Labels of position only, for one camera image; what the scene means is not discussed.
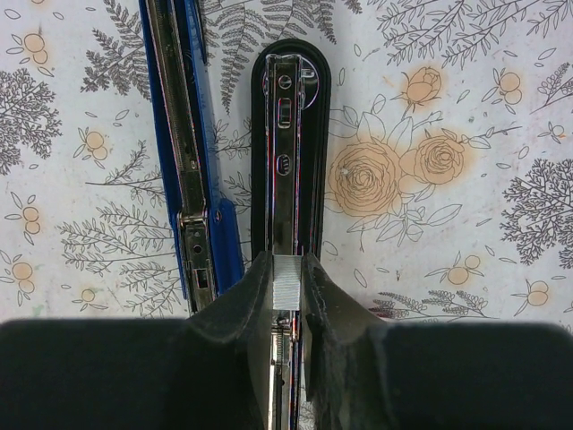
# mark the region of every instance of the floral tablecloth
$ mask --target floral tablecloth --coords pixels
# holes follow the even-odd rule
[[[248,264],[250,74],[333,77],[322,262],[391,320],[570,329],[572,0],[205,0],[224,194]],[[135,0],[4,0],[0,309],[185,316]]]

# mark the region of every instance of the open stapler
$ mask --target open stapler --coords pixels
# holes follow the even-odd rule
[[[319,258],[330,75],[302,41],[267,47],[253,67],[256,257],[242,277],[210,158],[197,5],[141,0],[141,10],[184,293],[199,312],[5,323],[0,428],[571,428],[564,330],[386,322],[329,278]]]

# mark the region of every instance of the orange circle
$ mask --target orange circle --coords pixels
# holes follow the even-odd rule
[[[38,210],[33,206],[28,206],[27,208],[24,208],[22,215],[24,216],[24,219],[26,219],[27,221],[37,221],[39,218]]]
[[[39,223],[38,222],[27,222],[25,229],[31,235],[37,235],[37,233],[39,233]]]
[[[26,280],[32,276],[32,266],[26,262],[17,262],[12,267],[12,274],[17,280]]]
[[[94,293],[92,290],[90,289],[84,289],[81,292],[81,300],[83,300],[84,302],[93,302],[94,298],[96,298],[96,293]]]
[[[32,56],[32,58],[34,58],[34,61],[39,64],[39,65],[44,65],[45,63],[47,63],[47,52],[45,50],[41,50],[39,52],[37,52],[36,54],[34,54]]]
[[[454,285],[461,285],[469,278],[469,272],[465,267],[454,267],[448,272],[448,280]]]
[[[101,148],[104,146],[104,136],[98,132],[89,132],[86,136],[86,144],[88,145],[88,148],[93,150]]]
[[[531,289],[530,291],[533,292],[541,292],[541,293],[546,293],[549,290],[549,285],[547,285],[545,282],[543,282],[542,280],[537,280],[536,282],[534,282],[533,284],[531,284]]]
[[[531,306],[541,306],[545,305],[548,298],[549,296],[547,296],[547,293],[543,293],[542,291],[532,291],[527,295],[527,302],[529,302],[529,305]]]
[[[102,146],[101,148],[97,148],[96,150],[93,150],[91,155],[93,155],[94,159],[98,159],[98,160],[106,159],[107,158],[107,149]]]
[[[513,90],[518,89],[520,84],[521,80],[515,73],[505,73],[501,76],[500,87],[505,92],[512,92]]]
[[[477,255],[469,255],[466,258],[465,264],[468,269],[477,269],[480,265],[480,257]]]
[[[23,279],[20,282],[18,282],[18,287],[20,288],[22,293],[27,293],[27,294],[33,293],[34,290],[36,289],[34,283],[31,280],[27,279]]]
[[[30,52],[39,52],[46,46],[46,42],[38,33],[30,33],[24,38],[24,46]]]
[[[512,92],[508,92],[503,98],[508,105],[516,105],[521,101],[523,94],[520,90],[513,90]]]

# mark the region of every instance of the orange rose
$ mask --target orange rose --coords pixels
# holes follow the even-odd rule
[[[354,217],[399,211],[399,158],[388,145],[357,143],[346,146],[332,163],[330,188],[343,211]]]
[[[424,103],[435,98],[440,88],[440,74],[431,67],[422,67],[408,80],[406,99],[412,104]]]
[[[422,141],[416,150],[409,150],[400,159],[408,175],[429,184],[446,184],[459,176],[464,168],[464,147],[447,136]]]

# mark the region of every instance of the blue stapler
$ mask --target blue stapler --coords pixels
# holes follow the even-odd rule
[[[221,198],[196,0],[140,0],[151,99],[184,296],[200,311],[243,277],[235,206]]]

